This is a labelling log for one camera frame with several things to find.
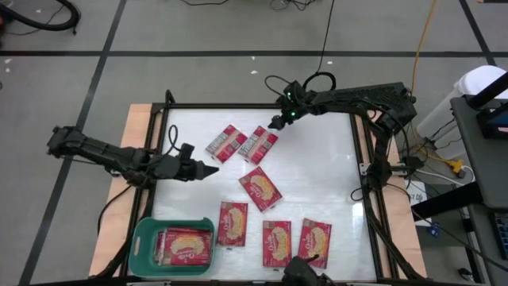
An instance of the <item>yellow connector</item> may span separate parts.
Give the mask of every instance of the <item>yellow connector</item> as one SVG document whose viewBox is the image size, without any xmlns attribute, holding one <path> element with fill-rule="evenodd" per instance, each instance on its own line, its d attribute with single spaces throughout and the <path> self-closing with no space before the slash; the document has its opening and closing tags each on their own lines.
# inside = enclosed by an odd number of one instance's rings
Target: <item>yellow connector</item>
<svg viewBox="0 0 508 286">
<path fill-rule="evenodd" d="M 452 172 L 454 174 L 459 175 L 460 170 L 462 170 L 462 165 L 464 164 L 464 162 L 462 160 L 449 160 L 446 162 L 446 164 L 452 167 Z"/>
</svg>

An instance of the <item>wooden table frame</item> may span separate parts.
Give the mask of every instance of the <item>wooden table frame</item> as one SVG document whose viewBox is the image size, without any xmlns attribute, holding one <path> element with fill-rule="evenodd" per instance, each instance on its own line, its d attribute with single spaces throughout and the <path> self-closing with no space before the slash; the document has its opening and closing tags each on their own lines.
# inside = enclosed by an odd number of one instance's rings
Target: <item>wooden table frame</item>
<svg viewBox="0 0 508 286">
<path fill-rule="evenodd" d="M 166 129 L 165 118 L 167 118 L 170 109 L 177 108 L 276 109 L 278 107 L 274 104 L 133 104 L 129 109 L 129 115 L 125 123 L 121 146 L 149 147 L 160 150 L 164 140 L 160 135 L 165 134 Z M 357 116 L 351 115 L 350 118 L 357 160 L 359 163 L 368 163 L 371 161 L 371 151 L 375 138 L 372 135 L 370 137 L 366 136 L 366 132 L 369 131 L 366 122 L 362 122 Z M 395 140 L 391 141 L 389 150 L 388 160 L 391 163 L 397 163 L 399 157 Z M 406 189 L 404 179 L 401 177 L 393 176 L 390 178 L 389 183 Z M 123 178 L 113 178 L 108 201 L 126 186 Z M 155 188 L 148 191 L 130 190 L 110 205 L 102 217 L 102 227 L 90 267 L 91 276 L 101 272 L 114 257 L 127 238 L 127 234 L 133 231 L 138 218 L 143 212 L 142 209 L 147 207 L 147 213 L 151 213 L 154 194 Z M 426 276 L 425 265 L 407 196 L 391 186 L 386 186 L 383 192 L 380 192 L 380 195 L 374 192 L 369 194 L 376 216 L 381 222 L 385 222 L 385 230 L 391 234 L 391 239 L 404 258 L 411 263 L 420 275 Z M 369 237 L 371 238 L 376 276 L 378 278 L 403 277 L 402 272 L 396 267 L 390 255 L 388 255 L 386 246 L 380 241 L 377 234 L 369 231 Z M 122 267 L 115 273 L 115 276 L 126 275 L 128 272 L 126 265 L 125 260 Z"/>
</svg>

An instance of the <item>white table surface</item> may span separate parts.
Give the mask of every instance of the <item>white table surface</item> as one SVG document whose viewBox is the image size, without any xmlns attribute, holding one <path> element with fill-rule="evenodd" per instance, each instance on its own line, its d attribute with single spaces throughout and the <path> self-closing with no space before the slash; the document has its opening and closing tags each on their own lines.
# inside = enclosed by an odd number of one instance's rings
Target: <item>white table surface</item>
<svg viewBox="0 0 508 286">
<path fill-rule="evenodd" d="M 221 201 L 248 203 L 245 247 L 227 249 L 217 245 L 213 265 L 206 273 L 173 279 L 280 280 L 282 269 L 274 271 L 262 266 L 262 221 L 291 221 L 294 256 L 298 253 L 302 220 L 310 218 L 332 224 L 325 270 L 328 276 L 333 280 L 375 280 L 364 206 L 349 198 L 351 191 L 360 186 L 360 178 L 347 114 L 307 115 L 274 132 L 279 139 L 260 166 L 282 193 L 283 201 L 263 214 L 238 182 L 255 166 L 237 153 L 224 164 L 205 153 L 205 147 L 228 124 L 250 136 L 257 126 L 266 128 L 278 113 L 278 110 L 170 110 L 167 128 L 170 124 L 178 126 L 176 145 L 185 142 L 195 146 L 192 157 L 218 166 L 220 171 L 203 181 L 159 181 L 153 218 L 207 217 L 217 229 Z M 163 152 L 168 146 L 166 137 Z"/>
</svg>

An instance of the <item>food package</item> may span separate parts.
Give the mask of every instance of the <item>food package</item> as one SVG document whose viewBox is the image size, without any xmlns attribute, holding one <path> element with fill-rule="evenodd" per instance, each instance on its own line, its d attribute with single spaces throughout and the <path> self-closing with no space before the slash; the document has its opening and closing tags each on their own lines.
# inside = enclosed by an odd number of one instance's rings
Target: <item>food package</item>
<svg viewBox="0 0 508 286">
<path fill-rule="evenodd" d="M 239 181 L 260 211 L 273 207 L 283 197 L 261 167 L 255 168 Z"/>
<path fill-rule="evenodd" d="M 263 221 L 263 266 L 286 267 L 291 261 L 291 222 Z"/>
<path fill-rule="evenodd" d="M 319 257 L 309 262 L 309 265 L 326 269 L 331 233 L 332 225 L 304 218 L 298 256 L 307 259 L 318 254 Z"/>
<path fill-rule="evenodd" d="M 252 164 L 259 164 L 277 139 L 279 139 L 277 135 L 268 132 L 261 126 L 257 126 L 254 133 L 240 147 L 238 154 L 245 157 Z"/>
<path fill-rule="evenodd" d="M 247 203 L 221 203 L 217 244 L 245 246 Z"/>
<path fill-rule="evenodd" d="M 238 148 L 247 140 L 242 132 L 236 129 L 232 125 L 228 125 L 217 136 L 212 143 L 206 147 L 206 151 L 214 158 L 219 160 L 221 163 L 226 162 Z"/>
<path fill-rule="evenodd" d="M 154 259 L 159 266 L 209 265 L 211 242 L 207 230 L 167 228 L 158 233 Z"/>
</svg>

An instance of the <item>green plastic bin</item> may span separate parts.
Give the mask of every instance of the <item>green plastic bin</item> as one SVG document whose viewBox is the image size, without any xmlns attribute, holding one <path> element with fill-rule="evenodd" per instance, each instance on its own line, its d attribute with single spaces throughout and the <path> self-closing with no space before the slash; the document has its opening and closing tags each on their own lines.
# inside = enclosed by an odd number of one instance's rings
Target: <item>green plastic bin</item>
<svg viewBox="0 0 508 286">
<path fill-rule="evenodd" d="M 159 266 L 153 260 L 157 234 L 168 227 L 188 227 L 198 230 L 209 230 L 212 233 L 212 254 L 210 265 L 203 266 Z M 214 224 L 208 218 L 199 221 L 171 220 L 160 221 L 144 218 L 136 226 L 133 244 L 129 254 L 130 271 L 143 278 L 161 278 L 170 276 L 193 276 L 203 274 L 214 261 L 215 233 Z"/>
</svg>

